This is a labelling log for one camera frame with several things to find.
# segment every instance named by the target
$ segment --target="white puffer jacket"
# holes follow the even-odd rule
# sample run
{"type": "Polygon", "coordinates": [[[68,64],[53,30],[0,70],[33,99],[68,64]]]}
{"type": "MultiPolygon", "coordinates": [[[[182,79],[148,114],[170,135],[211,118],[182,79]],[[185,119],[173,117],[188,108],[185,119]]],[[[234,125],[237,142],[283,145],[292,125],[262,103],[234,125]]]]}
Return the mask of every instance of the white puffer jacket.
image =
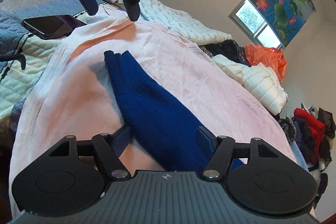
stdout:
{"type": "Polygon", "coordinates": [[[272,68],[265,67],[262,63],[248,67],[220,54],[214,56],[212,60],[230,78],[248,90],[269,112],[274,115],[281,112],[288,101],[288,95],[272,68]]]}

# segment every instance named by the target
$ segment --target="red plastic bag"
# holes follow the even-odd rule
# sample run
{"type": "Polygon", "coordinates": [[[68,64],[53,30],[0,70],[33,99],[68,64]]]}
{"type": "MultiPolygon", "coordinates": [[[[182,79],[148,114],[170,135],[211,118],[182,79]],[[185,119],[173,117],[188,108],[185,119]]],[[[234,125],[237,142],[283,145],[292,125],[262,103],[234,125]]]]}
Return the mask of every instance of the red plastic bag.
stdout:
{"type": "Polygon", "coordinates": [[[245,55],[251,66],[263,63],[265,67],[271,67],[281,83],[285,78],[287,61],[282,51],[276,48],[266,48],[248,44],[245,46],[245,55]]]}

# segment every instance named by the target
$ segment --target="pink blanket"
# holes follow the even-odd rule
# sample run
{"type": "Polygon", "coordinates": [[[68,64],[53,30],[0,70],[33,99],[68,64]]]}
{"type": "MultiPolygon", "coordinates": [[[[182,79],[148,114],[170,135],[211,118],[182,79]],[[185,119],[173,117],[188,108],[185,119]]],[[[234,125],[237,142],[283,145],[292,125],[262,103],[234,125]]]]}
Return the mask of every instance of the pink blanket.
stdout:
{"type": "MultiPolygon", "coordinates": [[[[286,136],[267,110],[196,44],[162,25],[131,22],[125,12],[109,7],[100,7],[95,16],[102,21],[77,28],[61,40],[28,96],[16,133],[10,185],[65,135],[88,140],[102,132],[114,133],[124,124],[105,68],[106,50],[129,50],[216,136],[228,135],[237,142],[261,137],[295,161],[286,136]]],[[[135,140],[120,159],[131,173],[162,169],[135,140]]],[[[11,193],[10,198],[15,217],[18,210],[11,193]]]]}

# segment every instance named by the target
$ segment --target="gray ribbed panel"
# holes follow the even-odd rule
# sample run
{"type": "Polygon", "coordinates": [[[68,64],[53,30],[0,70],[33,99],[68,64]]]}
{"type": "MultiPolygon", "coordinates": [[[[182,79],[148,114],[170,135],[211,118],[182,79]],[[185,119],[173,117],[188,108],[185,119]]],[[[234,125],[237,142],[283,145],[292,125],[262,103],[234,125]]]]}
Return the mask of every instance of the gray ribbed panel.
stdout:
{"type": "Polygon", "coordinates": [[[232,202],[218,183],[194,172],[139,171],[126,182],[113,182],[105,196],[75,215],[43,218],[24,213],[15,224],[316,224],[309,214],[267,219],[232,202]]]}

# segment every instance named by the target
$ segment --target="red clothing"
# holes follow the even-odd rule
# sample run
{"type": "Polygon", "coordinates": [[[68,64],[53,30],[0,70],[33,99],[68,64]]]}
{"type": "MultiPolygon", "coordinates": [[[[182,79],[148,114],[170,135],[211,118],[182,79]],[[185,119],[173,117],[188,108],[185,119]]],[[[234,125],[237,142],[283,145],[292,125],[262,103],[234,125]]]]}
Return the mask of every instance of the red clothing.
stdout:
{"type": "Polygon", "coordinates": [[[310,161],[312,164],[315,164],[318,160],[317,155],[319,152],[319,145],[324,138],[324,132],[326,128],[323,123],[316,120],[311,114],[303,109],[296,108],[294,110],[294,116],[303,119],[308,123],[308,127],[315,139],[314,153],[310,158],[310,161]]]}

